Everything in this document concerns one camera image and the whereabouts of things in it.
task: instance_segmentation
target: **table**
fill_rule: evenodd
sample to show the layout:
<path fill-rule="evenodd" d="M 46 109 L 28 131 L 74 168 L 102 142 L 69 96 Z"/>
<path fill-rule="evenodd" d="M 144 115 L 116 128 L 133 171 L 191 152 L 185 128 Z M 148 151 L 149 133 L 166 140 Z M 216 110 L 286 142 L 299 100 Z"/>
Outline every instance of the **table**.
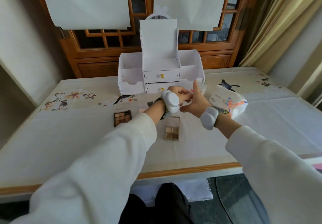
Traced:
<path fill-rule="evenodd" d="M 206 70 L 207 92 L 222 80 L 249 105 L 235 120 L 278 141 L 310 164 L 322 162 L 322 113 L 254 67 Z M 0 150 L 0 196 L 30 196 L 113 130 L 113 113 L 132 116 L 159 94 L 120 97 L 117 77 L 62 80 Z M 226 138 L 199 119 L 180 116 L 180 141 L 164 140 L 165 120 L 134 185 L 242 173 Z"/>

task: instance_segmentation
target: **white sleeve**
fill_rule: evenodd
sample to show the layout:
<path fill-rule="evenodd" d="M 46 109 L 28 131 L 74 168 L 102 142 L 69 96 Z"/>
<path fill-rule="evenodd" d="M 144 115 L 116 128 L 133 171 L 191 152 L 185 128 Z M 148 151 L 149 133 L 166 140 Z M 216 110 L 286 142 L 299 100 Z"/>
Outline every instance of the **white sleeve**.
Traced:
<path fill-rule="evenodd" d="M 30 199 L 30 214 L 13 223 L 118 223 L 155 140 L 155 125 L 145 113 L 120 124 L 45 182 Z"/>
<path fill-rule="evenodd" d="M 243 166 L 272 224 L 321 223 L 322 174 L 311 165 L 247 126 L 232 134 L 226 149 Z"/>

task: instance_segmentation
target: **eyeshadow palette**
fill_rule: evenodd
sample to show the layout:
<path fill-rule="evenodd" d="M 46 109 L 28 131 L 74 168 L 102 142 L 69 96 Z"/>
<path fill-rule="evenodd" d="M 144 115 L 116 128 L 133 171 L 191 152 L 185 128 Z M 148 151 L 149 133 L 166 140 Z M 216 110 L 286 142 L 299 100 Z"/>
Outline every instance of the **eyeshadow palette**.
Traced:
<path fill-rule="evenodd" d="M 114 113 L 114 127 L 121 123 L 127 123 L 132 119 L 131 110 Z"/>
<path fill-rule="evenodd" d="M 166 122 L 166 140 L 179 141 L 180 117 L 169 116 Z"/>

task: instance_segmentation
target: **finger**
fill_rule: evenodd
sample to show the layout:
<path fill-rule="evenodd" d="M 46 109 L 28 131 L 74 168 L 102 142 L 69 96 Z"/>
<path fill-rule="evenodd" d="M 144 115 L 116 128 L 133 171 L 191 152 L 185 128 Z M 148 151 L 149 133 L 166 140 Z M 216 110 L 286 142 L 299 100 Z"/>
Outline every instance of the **finger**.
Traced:
<path fill-rule="evenodd" d="M 177 87 L 178 88 L 178 92 L 179 93 L 183 93 L 183 94 L 188 94 L 190 93 L 190 91 L 188 91 L 186 88 L 184 87 Z"/>
<path fill-rule="evenodd" d="M 187 94 L 181 94 L 179 97 L 180 101 L 187 101 L 192 99 L 192 94 L 187 93 Z"/>
<path fill-rule="evenodd" d="M 199 86 L 197 80 L 194 80 L 194 93 L 200 93 Z"/>
<path fill-rule="evenodd" d="M 190 111 L 191 104 L 189 105 L 184 105 L 180 108 L 180 111 L 183 113 L 189 112 Z"/>

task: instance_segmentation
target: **person's left hand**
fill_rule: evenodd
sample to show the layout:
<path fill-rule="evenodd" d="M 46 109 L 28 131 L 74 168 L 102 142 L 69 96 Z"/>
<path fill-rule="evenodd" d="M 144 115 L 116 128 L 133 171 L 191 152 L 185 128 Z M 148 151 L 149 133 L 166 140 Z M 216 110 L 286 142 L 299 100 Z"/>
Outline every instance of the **person's left hand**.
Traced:
<path fill-rule="evenodd" d="M 184 87 L 171 86 L 168 87 L 168 90 L 177 94 L 177 96 L 179 97 L 179 106 L 182 105 L 183 101 L 190 103 L 190 100 L 192 99 L 192 94 Z"/>

